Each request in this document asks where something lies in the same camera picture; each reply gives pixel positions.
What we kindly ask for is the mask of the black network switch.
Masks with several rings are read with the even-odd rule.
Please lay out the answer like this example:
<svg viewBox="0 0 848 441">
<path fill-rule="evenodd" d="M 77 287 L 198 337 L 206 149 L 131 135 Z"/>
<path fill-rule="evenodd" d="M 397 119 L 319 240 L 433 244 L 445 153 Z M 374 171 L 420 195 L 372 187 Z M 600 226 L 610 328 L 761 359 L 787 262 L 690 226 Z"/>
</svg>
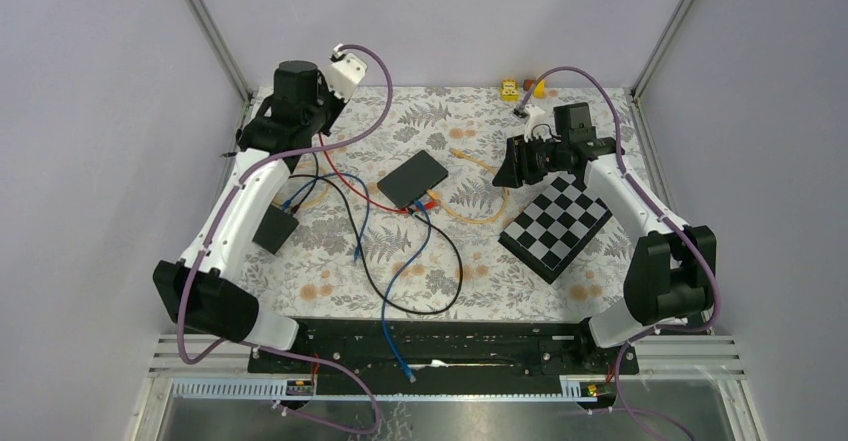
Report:
<svg viewBox="0 0 848 441">
<path fill-rule="evenodd" d="M 421 150 L 380 179 L 377 186 L 396 208 L 405 209 L 448 175 L 448 170 L 440 162 Z"/>
</svg>

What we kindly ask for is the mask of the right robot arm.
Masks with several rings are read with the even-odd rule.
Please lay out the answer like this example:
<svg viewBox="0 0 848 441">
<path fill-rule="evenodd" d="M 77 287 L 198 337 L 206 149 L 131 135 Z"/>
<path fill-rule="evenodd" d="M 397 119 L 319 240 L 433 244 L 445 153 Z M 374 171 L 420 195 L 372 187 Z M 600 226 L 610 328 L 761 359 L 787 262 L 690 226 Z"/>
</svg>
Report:
<svg viewBox="0 0 848 441">
<path fill-rule="evenodd" d="M 544 110 L 527 105 L 513 114 L 524 131 L 508 139 L 494 186 L 517 189 L 556 177 L 501 232 L 500 243 L 548 283 L 611 219 L 633 246 L 622 300 L 582 323 L 586 338 L 573 347 L 579 368 L 597 373 L 612 361 L 612 347 L 715 306 L 713 232 L 690 225 L 649 190 L 618 138 L 598 136 L 588 104 L 556 107 L 547 138 L 534 132 Z"/>
</svg>

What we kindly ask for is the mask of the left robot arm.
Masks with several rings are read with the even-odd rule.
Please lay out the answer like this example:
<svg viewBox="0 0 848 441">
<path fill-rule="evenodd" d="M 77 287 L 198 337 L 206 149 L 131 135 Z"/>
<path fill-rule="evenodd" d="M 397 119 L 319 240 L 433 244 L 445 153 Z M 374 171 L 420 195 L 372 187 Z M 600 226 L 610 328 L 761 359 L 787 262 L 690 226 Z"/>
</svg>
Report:
<svg viewBox="0 0 848 441">
<path fill-rule="evenodd" d="M 284 212 L 271 202 L 301 156 L 314 152 L 317 134 L 329 135 L 368 71 L 352 53 L 336 54 L 321 69 L 284 61 L 273 87 L 237 137 L 228 181 L 198 235 L 177 261 L 161 261 L 153 282 L 179 333 L 200 331 L 233 343 L 272 348 L 288 372 L 309 362 L 298 323 L 261 307 L 236 285 L 245 256 L 262 232 L 284 236 Z"/>
</svg>

